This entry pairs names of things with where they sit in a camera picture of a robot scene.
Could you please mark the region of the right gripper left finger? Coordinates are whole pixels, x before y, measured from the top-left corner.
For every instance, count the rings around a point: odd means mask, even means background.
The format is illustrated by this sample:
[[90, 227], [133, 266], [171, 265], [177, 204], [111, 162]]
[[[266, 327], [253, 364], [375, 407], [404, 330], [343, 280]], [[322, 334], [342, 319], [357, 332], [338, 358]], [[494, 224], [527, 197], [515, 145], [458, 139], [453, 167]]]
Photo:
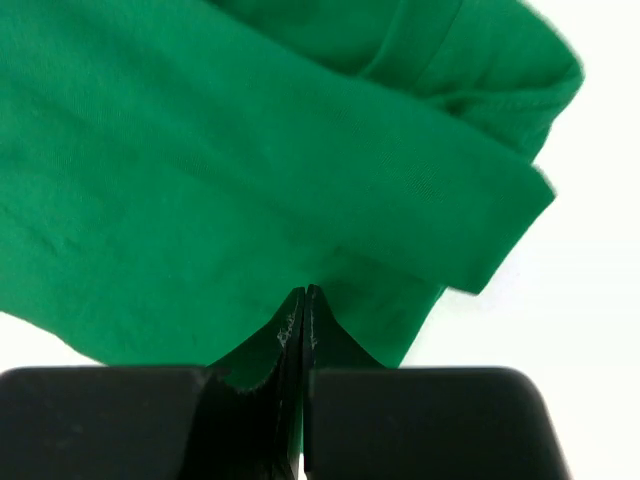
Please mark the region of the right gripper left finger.
[[293, 289], [273, 317], [215, 364], [208, 384], [215, 479], [295, 479], [301, 447], [305, 290]]

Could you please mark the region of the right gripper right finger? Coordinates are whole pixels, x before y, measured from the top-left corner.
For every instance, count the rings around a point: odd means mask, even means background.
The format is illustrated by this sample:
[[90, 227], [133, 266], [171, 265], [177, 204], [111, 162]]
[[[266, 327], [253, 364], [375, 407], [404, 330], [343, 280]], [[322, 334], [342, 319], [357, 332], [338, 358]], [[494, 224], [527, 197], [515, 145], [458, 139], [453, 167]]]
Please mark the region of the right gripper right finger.
[[336, 320], [320, 287], [310, 285], [303, 315], [303, 366], [313, 369], [382, 369]]

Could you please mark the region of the green t shirt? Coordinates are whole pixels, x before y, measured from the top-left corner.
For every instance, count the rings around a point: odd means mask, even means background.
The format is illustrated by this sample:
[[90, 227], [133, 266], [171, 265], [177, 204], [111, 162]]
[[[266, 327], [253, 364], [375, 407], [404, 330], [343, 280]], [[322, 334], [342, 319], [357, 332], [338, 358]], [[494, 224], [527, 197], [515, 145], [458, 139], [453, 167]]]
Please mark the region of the green t shirt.
[[396, 367], [553, 202], [583, 80], [520, 1], [5, 1], [1, 309], [208, 364], [315, 284]]

